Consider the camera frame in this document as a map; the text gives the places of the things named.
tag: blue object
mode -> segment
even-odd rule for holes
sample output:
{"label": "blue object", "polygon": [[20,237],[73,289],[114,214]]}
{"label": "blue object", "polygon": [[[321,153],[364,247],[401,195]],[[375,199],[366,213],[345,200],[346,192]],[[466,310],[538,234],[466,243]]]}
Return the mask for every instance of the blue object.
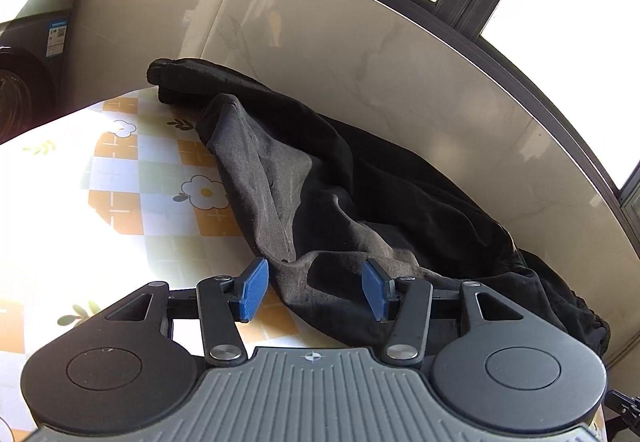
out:
{"label": "blue object", "polygon": [[376,321],[386,321],[389,315],[389,301],[385,293],[386,282],[370,261],[362,264],[362,291]]}
{"label": "blue object", "polygon": [[245,323],[254,318],[269,285],[269,263],[262,257],[256,258],[236,279],[239,286],[238,319]]}

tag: gray ribbed plate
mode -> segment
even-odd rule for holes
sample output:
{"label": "gray ribbed plate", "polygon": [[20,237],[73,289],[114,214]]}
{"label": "gray ribbed plate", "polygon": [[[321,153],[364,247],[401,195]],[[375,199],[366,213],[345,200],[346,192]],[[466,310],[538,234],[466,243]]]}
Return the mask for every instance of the gray ribbed plate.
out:
{"label": "gray ribbed plate", "polygon": [[[522,438],[463,423],[430,395],[417,372],[384,366],[365,348],[259,348],[242,366],[209,370],[191,398],[153,426],[98,438],[41,428],[27,440],[506,442]],[[527,438],[543,440],[597,442],[583,426]]]}

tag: blue and white label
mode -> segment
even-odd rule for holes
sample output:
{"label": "blue and white label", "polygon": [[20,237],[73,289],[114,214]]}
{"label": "blue and white label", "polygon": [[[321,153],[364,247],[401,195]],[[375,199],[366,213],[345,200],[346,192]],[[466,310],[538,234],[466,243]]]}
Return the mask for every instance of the blue and white label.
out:
{"label": "blue and white label", "polygon": [[59,56],[65,49],[66,25],[68,21],[54,21],[49,24],[47,57]]}

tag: black fabric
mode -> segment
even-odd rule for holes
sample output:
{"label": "black fabric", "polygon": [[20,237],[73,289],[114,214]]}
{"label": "black fabric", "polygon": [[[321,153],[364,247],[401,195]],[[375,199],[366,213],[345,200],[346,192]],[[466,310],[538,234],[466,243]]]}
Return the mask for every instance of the black fabric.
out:
{"label": "black fabric", "polygon": [[481,281],[606,351],[606,322],[414,153],[205,60],[159,59],[147,77],[161,102],[204,108],[196,129],[244,237],[269,260],[281,299],[318,330],[350,346],[384,342],[360,285],[360,265],[375,258],[436,288]]}

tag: floral tablecloth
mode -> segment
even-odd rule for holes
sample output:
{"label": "floral tablecloth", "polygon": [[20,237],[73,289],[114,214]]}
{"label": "floral tablecloth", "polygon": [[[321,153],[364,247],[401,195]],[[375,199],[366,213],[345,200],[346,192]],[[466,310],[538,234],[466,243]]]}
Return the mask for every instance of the floral tablecloth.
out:
{"label": "floral tablecloth", "polygon": [[[193,287],[253,259],[194,118],[147,88],[0,146],[0,442],[35,428],[19,378],[42,345],[149,281]],[[198,322],[176,323],[201,355]],[[271,290],[238,327],[249,353],[338,346]]]}

